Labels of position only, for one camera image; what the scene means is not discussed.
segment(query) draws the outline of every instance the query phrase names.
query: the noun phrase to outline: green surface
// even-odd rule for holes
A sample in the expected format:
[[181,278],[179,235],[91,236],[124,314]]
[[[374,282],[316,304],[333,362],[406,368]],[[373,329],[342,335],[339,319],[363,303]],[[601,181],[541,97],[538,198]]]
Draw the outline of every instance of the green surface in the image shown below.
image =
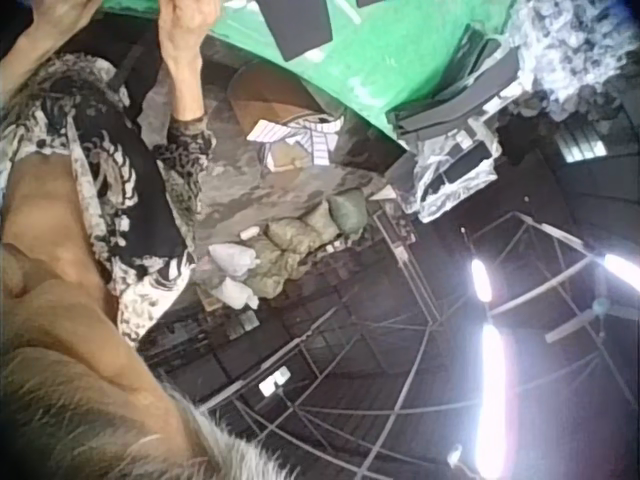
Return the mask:
[[[468,23],[497,33],[511,0],[387,0],[358,8],[328,0],[333,42],[284,62],[254,2],[225,1],[213,34],[326,90],[393,136],[385,113],[428,95]],[[110,11],[151,16],[157,0],[105,0]]]

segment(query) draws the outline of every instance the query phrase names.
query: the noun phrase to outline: pile of sacks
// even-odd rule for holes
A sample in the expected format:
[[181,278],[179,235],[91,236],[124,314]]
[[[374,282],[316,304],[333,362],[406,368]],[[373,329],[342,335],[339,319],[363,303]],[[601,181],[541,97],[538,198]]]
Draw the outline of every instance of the pile of sacks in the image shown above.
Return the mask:
[[239,310],[257,308],[258,299],[272,299],[286,280],[298,280],[310,268],[307,255],[339,236],[359,235],[368,221],[366,199],[360,189],[329,197],[300,218],[270,221],[264,229],[241,234],[242,243],[209,247],[195,274],[201,292]]

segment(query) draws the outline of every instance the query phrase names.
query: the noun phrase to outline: steel frame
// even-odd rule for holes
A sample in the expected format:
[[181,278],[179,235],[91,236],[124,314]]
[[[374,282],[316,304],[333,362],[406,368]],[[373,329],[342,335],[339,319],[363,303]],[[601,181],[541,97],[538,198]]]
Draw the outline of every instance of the steel frame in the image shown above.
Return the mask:
[[[540,264],[539,267],[542,269],[543,273],[545,273],[545,275],[548,277],[548,281],[545,284],[533,289],[531,292],[528,292],[517,299],[511,300],[510,302],[507,302],[506,304],[500,307],[494,308],[489,313],[492,316],[499,316],[500,314],[508,310],[511,310],[513,308],[516,308],[518,305],[521,305],[531,300],[532,298],[542,295],[545,292],[548,292],[552,289],[557,290],[566,300],[567,304],[574,311],[578,312],[578,309],[576,305],[573,303],[570,297],[570,294],[567,293],[568,288],[563,287],[563,283],[565,283],[571,276],[581,271],[589,263],[593,261],[597,261],[597,258],[587,250],[584,243],[581,242],[579,239],[567,234],[566,232],[562,232],[554,227],[551,227],[549,225],[539,224],[535,222],[531,217],[528,217],[518,212],[512,212],[508,215],[505,215],[504,217],[500,218],[496,222],[482,229],[481,231],[479,231],[478,233],[476,233],[471,237],[472,241],[478,239],[482,235],[487,234],[493,228],[495,228],[496,226],[498,226],[499,224],[501,224],[502,222],[510,218],[520,219],[523,222],[523,225],[518,230],[516,235],[510,240],[507,247],[500,253],[495,263],[496,264],[501,263],[502,260],[506,257],[506,255],[508,255],[508,253],[517,244],[520,238],[522,238],[522,236],[526,234],[529,230],[535,228],[537,230],[545,232],[548,235],[551,235],[554,238],[555,250],[558,255],[558,261],[563,271],[560,275],[556,277],[551,277],[551,275],[546,273],[546,271],[544,270],[544,267]],[[442,324],[447,320],[447,318],[449,318],[462,304],[464,304],[464,302],[467,301],[468,295],[467,294],[462,295],[452,307],[450,307],[447,311],[445,311],[444,310],[445,302],[436,301],[436,299],[433,297],[431,289],[427,285],[427,282],[422,272],[420,271],[420,268],[417,262],[415,261],[410,249],[408,248],[408,245],[406,245],[402,239],[395,240],[395,241],[392,240],[394,238],[394,235],[392,234],[392,232],[388,231],[390,228],[388,222],[382,221],[382,219],[380,219],[379,216],[374,216],[374,219],[376,220],[376,223],[378,224],[379,228],[382,230],[385,240],[388,243],[388,246],[390,247],[391,251],[394,253],[398,261],[399,268],[402,270],[407,281],[409,282],[409,285],[411,286],[411,289],[414,295],[416,296],[416,299],[418,300],[418,305],[420,306],[420,310],[417,312],[408,313],[405,315],[398,316],[396,318],[392,318],[383,322],[376,322],[376,323],[368,322],[360,319],[356,320],[352,316],[350,316],[351,325],[356,327],[357,332],[354,334],[353,338],[350,341],[347,342],[345,340],[344,348],[340,353],[337,354],[337,356],[331,362],[331,364],[324,370],[320,370],[318,365],[316,365],[313,359],[311,358],[307,348],[305,347],[305,343],[311,338],[313,338],[314,335],[320,335],[322,334],[323,331],[326,331],[325,329],[327,325],[330,324],[330,321],[332,320],[332,316],[338,310],[338,307],[334,307],[329,311],[327,311],[324,315],[322,315],[316,322],[314,322],[304,335],[301,335],[300,337],[293,339],[289,344],[281,348],[272,357],[270,357],[267,361],[265,361],[256,372],[253,372],[252,374],[248,375],[246,378],[235,382],[233,385],[226,388],[223,392],[221,392],[211,400],[202,404],[200,406],[200,409],[202,411],[208,412],[211,409],[220,407],[222,404],[225,404],[227,402],[232,402],[235,408],[240,411],[242,417],[245,419],[250,429],[253,430],[253,432],[256,434],[256,439],[262,440],[270,433],[277,434],[287,439],[294,445],[318,456],[319,458],[322,458],[328,462],[331,462],[335,465],[339,465],[344,469],[353,472],[354,478],[356,479],[369,477],[369,478],[387,480],[389,477],[377,474],[371,470],[373,462],[377,457],[377,455],[379,454],[387,455],[397,460],[402,460],[408,463],[413,463],[413,464],[423,465],[423,466],[446,465],[446,462],[444,459],[442,460],[442,463],[429,463],[416,458],[412,458],[411,456],[408,456],[408,455],[403,455],[402,453],[399,453],[399,452],[393,452],[391,450],[388,450],[382,447],[382,445],[384,444],[385,440],[387,439],[394,425],[395,420],[399,415],[417,415],[417,414],[440,412],[444,410],[473,407],[479,404],[479,400],[474,399],[474,400],[461,401],[461,402],[447,404],[447,405],[435,405],[435,406],[428,406],[428,407],[421,407],[421,408],[404,408],[405,399],[411,389],[413,380],[415,378],[416,372],[420,365],[420,361],[427,348],[428,341],[432,336],[432,332],[435,333],[436,331],[442,328]],[[567,268],[565,265],[565,259],[562,256],[562,252],[558,246],[558,242],[563,242],[568,244],[569,246],[573,247],[577,251],[584,254],[585,258],[580,262],[576,263],[575,265],[572,265]],[[347,297],[348,295],[345,298],[341,298],[343,303],[347,299]],[[416,313],[422,313],[423,315],[424,324],[422,326],[421,325],[402,325],[402,324],[396,323],[404,318],[407,318],[408,316],[415,315]],[[403,387],[398,393],[397,400],[392,410],[332,409],[332,408],[322,408],[322,407],[309,406],[309,405],[303,404],[306,398],[333,371],[336,365],[339,364],[341,359],[349,352],[349,350],[353,347],[353,345],[357,341],[360,341],[360,340],[365,341],[368,344],[368,346],[374,350],[374,355],[377,358],[381,358],[379,357],[378,352],[376,352],[375,346],[373,345],[373,343],[370,341],[367,341],[367,330],[368,329],[391,329],[391,328],[407,329],[407,330],[413,330],[413,331],[420,330],[423,332],[422,341],[420,343],[420,347],[418,349],[416,357],[413,361],[413,366],[411,367],[411,370],[409,371],[408,375],[405,378]],[[627,397],[627,399],[629,400],[631,405],[634,406],[634,408],[637,408],[637,400],[633,398],[631,391],[629,390],[628,386],[625,384],[616,366],[613,364],[613,361],[608,355],[606,348],[602,345],[602,342],[599,341],[598,337],[596,336],[596,334],[593,332],[593,329],[589,325],[587,325],[587,330],[589,331],[590,335],[592,336],[596,344],[597,351],[595,353],[592,353],[587,357],[574,363],[573,365],[567,368],[564,368],[562,370],[559,370],[558,372],[555,372],[547,377],[544,377],[542,379],[536,380],[529,384],[523,385],[519,387],[517,391],[522,392],[531,388],[538,387],[540,385],[554,381],[555,379],[561,376],[567,375],[574,371],[578,371],[578,369],[582,369],[582,373],[579,375],[578,379],[576,380],[576,383],[581,382],[584,380],[584,378],[586,378],[590,374],[590,372],[598,364],[600,364],[599,358],[603,358],[604,363],[611,370],[616,381],[620,385],[625,397]],[[287,359],[289,359],[293,355],[301,355],[303,357],[305,363],[312,370],[312,373],[315,376],[315,381],[311,383],[311,385],[295,401],[290,401],[287,397],[284,396],[282,392],[280,392],[280,396],[281,398],[283,398],[288,408],[278,419],[276,419],[274,422],[269,422],[265,420],[261,415],[259,415],[256,411],[251,409],[249,406],[237,400],[237,397],[239,397],[249,386],[256,385],[257,383],[259,383],[261,379],[265,378],[270,373],[275,371],[280,365],[282,365]],[[346,432],[343,432],[329,425],[328,423],[316,418],[314,415],[312,415],[312,413],[329,413],[329,414],[353,415],[353,416],[380,415],[380,416],[388,416],[388,419],[383,430],[381,431],[378,438],[376,439],[376,441],[374,443],[369,443],[369,442],[360,440],[352,435],[349,435]],[[292,436],[290,433],[285,432],[280,428],[280,424],[291,414],[295,414],[301,419],[305,427],[309,430],[311,435],[319,441],[319,443],[324,447],[325,451],[320,451],[317,448],[307,445],[300,439]],[[366,455],[366,458],[362,462],[362,464],[354,465],[336,458],[335,452],[333,452],[329,442],[326,441],[326,439],[322,436],[320,431],[317,428],[315,428],[312,425],[312,423],[316,424],[317,426],[321,427],[324,430],[333,432],[334,434],[341,436],[342,438],[348,439],[360,445],[361,447],[368,448],[369,453]]]

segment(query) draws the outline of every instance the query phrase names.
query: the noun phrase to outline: neck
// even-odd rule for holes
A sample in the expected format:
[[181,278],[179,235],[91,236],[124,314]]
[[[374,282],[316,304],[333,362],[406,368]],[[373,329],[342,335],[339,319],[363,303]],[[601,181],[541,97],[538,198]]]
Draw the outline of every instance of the neck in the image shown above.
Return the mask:
[[45,262],[115,318],[113,299],[84,228],[69,157],[32,154],[13,166],[3,206],[2,241]]

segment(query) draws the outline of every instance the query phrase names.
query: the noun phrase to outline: bare skin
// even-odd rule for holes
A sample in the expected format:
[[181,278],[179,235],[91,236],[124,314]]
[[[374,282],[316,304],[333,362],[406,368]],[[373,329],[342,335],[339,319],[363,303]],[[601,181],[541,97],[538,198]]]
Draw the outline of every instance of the bare skin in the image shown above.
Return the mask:
[[[33,26],[0,63],[2,102],[88,23],[101,2],[33,3]],[[199,49],[219,13],[217,0],[160,1],[159,36],[179,120],[204,114]],[[2,229],[3,243],[10,244],[2,250],[3,381],[45,388],[50,378],[68,376],[65,395],[145,425],[151,437],[141,448],[150,454],[197,456],[175,405],[115,328],[117,300],[91,250],[69,157],[34,154],[17,162]],[[56,375],[52,365],[67,367]]]

